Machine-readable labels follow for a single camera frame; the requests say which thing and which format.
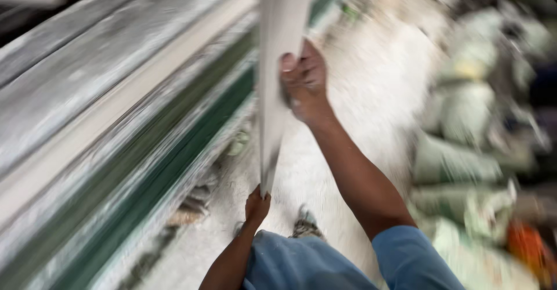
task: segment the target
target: sack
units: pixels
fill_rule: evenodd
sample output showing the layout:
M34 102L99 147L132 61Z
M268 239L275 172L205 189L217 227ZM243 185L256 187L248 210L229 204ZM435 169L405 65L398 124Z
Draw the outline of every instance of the sack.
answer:
M466 41L449 56L437 76L438 85L459 80L486 80L495 66L498 50L491 42Z
M471 239L442 218L419 219L418 227L467 290L538 290L535 276L503 251Z
M489 184L453 184L412 191L411 201L428 216L443 216L463 225L470 237L505 241L516 201L512 182L507 189Z
M493 157L425 133L419 137L413 168L416 185L448 182L497 183L502 177L501 168Z
M495 93L487 84L459 87L443 104L442 136L452 142L480 149L485 141Z

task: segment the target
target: stack of sacks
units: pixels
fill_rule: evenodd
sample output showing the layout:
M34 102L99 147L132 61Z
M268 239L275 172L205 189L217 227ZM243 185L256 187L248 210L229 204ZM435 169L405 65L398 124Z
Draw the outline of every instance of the stack of sacks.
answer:
M538 289L499 248L515 212L515 175L534 171L535 152L551 145L520 105L531 59L547 53L550 35L516 9L488 8L463 17L452 40L417 142L410 198L419 226L467 289Z

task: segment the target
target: green stripe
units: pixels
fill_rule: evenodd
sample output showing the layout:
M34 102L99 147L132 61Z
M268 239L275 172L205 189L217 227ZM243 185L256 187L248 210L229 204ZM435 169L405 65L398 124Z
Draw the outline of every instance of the green stripe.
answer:
M203 151L211 138L240 106L254 86L254 71L249 69L236 81L189 131L179 144L161 160L142 185L110 219L92 243L73 261L53 289L85 289L99 268L106 263L131 231L149 214Z

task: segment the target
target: fingernail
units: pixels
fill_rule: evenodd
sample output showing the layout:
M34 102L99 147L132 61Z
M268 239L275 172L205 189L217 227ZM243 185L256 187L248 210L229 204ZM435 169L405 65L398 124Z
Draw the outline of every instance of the fingernail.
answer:
M282 56L282 72L288 73L296 68L296 58L292 53Z

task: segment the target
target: green sack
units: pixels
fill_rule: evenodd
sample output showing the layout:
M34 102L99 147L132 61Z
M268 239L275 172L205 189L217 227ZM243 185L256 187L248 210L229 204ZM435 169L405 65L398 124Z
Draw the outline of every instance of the green sack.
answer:
M486 141L495 93L484 83L467 83L457 88L443 104L442 136L457 144L480 149Z
M413 168L417 185L448 182L497 183L503 173L497 161L460 145L423 133L418 140Z
M412 191L411 201L428 216L443 216L466 228L470 237L503 243L516 201L511 183L507 189L489 184L454 184Z
M416 224L467 290L539 290L536 277L517 259L471 239L441 217Z

